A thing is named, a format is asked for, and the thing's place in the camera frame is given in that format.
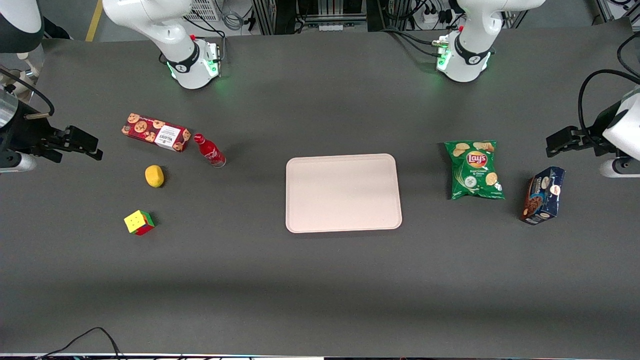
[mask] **lays logo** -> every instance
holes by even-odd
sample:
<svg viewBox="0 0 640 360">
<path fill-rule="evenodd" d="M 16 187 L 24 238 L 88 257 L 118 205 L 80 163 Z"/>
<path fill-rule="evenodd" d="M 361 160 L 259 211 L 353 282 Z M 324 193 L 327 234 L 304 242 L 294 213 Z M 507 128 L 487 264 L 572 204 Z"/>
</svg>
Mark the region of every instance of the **lays logo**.
<svg viewBox="0 0 640 360">
<path fill-rule="evenodd" d="M 475 168 L 486 165 L 486 155 L 479 151 L 472 151 L 467 154 L 467 163 Z"/>
</svg>

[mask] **cookie box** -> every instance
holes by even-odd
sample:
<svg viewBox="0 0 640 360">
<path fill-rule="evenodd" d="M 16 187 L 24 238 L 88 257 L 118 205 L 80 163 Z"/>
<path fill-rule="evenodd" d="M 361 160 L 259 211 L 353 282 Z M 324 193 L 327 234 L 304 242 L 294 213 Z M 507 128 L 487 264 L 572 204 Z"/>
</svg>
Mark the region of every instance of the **cookie box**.
<svg viewBox="0 0 640 360">
<path fill-rule="evenodd" d="M 564 170 L 559 167 L 550 167 L 534 176 L 529 183 L 520 219 L 527 224 L 537 225 L 556 217 L 563 181 Z"/>
<path fill-rule="evenodd" d="M 131 113 L 122 133 L 130 138 L 154 143 L 165 149 L 182 152 L 191 133 L 186 127 Z"/>
</svg>

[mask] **white tray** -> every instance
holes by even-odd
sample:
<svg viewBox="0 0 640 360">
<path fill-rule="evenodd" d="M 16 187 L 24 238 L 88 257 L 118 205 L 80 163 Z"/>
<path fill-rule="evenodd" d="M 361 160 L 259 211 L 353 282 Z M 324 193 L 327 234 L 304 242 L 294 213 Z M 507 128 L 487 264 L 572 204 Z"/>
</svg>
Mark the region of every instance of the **white tray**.
<svg viewBox="0 0 640 360">
<path fill-rule="evenodd" d="M 399 227 L 396 160 L 389 154 L 289 160 L 286 222 L 292 233 Z"/>
</svg>

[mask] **green chip bag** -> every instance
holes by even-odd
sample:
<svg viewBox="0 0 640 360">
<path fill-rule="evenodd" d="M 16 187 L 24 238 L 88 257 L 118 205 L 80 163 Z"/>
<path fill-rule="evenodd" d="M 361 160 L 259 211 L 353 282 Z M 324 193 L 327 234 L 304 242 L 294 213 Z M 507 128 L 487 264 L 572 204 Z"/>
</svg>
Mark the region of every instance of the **green chip bag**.
<svg viewBox="0 0 640 360">
<path fill-rule="evenodd" d="M 465 195 L 504 199 L 502 185 L 493 167 L 495 141 L 445 142 L 444 145 L 452 163 L 452 200 Z"/>
</svg>

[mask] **red bottle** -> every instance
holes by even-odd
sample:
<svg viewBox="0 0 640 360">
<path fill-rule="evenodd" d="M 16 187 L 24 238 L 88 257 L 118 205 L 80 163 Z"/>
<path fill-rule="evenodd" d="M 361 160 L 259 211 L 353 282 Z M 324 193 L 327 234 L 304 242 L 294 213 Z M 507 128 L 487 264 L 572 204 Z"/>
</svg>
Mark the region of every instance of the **red bottle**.
<svg viewBox="0 0 640 360">
<path fill-rule="evenodd" d="M 200 147 L 200 154 L 204 155 L 213 167 L 225 166 L 227 158 L 211 140 L 205 139 L 202 134 L 196 134 L 193 135 L 193 141 Z"/>
</svg>

